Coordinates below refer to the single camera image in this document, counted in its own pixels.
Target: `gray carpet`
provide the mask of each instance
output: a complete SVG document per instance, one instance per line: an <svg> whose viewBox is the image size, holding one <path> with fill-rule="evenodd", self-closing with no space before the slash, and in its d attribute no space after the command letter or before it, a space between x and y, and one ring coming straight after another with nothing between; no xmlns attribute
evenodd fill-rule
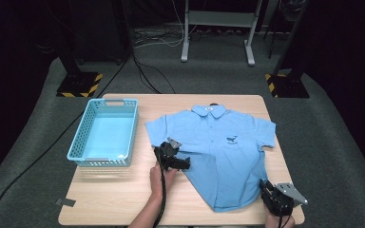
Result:
<svg viewBox="0 0 365 228"><path fill-rule="evenodd" d="M135 48L145 65L158 68L176 93L257 94L263 97L277 124L277 136L296 188L310 203L303 207L306 221L299 227L365 227L365 160L324 90L307 75L301 78L310 99L276 99L264 75L271 73L282 47L268 59L269 39L256 34L256 66L246 64L240 36L202 38L191 43L187 63L182 46L151 45ZM86 63L83 71L104 74L95 96L121 66ZM154 68L144 73L162 93L173 90ZM22 134L0 166L0 194L36 161L84 110L90 98L56 97L66 72L57 59L49 69L41 97ZM153 93L142 82L129 58L106 88L106 93ZM60 206L75 164L67 160L79 120L8 190L0 201L0 227L61 227Z"/></svg>

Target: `shirt collar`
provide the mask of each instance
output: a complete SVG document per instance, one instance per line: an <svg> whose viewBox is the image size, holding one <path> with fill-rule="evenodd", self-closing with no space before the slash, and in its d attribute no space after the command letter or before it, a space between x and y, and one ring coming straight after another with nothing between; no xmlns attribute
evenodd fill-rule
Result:
<svg viewBox="0 0 365 228"><path fill-rule="evenodd" d="M200 116L207 116L209 113L212 113L212 116L215 118L221 117L227 109L224 107L223 104L219 105L194 105L192 107L192 111L197 113Z"/></svg>

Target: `blue plastic basket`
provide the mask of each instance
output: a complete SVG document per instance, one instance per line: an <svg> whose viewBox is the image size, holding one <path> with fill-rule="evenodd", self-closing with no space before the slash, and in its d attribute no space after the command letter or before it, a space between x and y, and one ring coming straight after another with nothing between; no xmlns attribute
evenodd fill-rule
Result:
<svg viewBox="0 0 365 228"><path fill-rule="evenodd" d="M67 158L80 166L129 166L138 123L138 100L91 99Z"/></svg>

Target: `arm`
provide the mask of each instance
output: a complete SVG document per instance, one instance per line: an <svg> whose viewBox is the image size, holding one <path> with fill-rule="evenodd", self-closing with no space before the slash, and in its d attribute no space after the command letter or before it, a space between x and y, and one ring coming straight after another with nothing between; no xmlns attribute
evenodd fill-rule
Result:
<svg viewBox="0 0 365 228"><path fill-rule="evenodd" d="M174 182L176 173L177 169L171 169L169 171L164 170L165 189L167 192ZM147 200L146 205L128 228L152 228L159 215L162 206L163 189L161 167L157 162L156 165L150 169L150 185L152 193Z"/></svg>

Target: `black backdrop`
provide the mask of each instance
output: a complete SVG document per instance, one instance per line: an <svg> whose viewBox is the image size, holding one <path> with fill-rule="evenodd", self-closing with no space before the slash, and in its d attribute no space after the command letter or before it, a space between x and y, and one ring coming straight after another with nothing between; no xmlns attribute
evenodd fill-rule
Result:
<svg viewBox="0 0 365 228"><path fill-rule="evenodd" d="M47 53L36 45L37 34L32 33L39 22L38 17L29 20L29 4L11 3L0 0L0 163L27 123L55 58L49 42L44 45Z"/></svg>
<svg viewBox="0 0 365 228"><path fill-rule="evenodd" d="M281 68L324 88L365 157L365 1L310 0Z"/></svg>

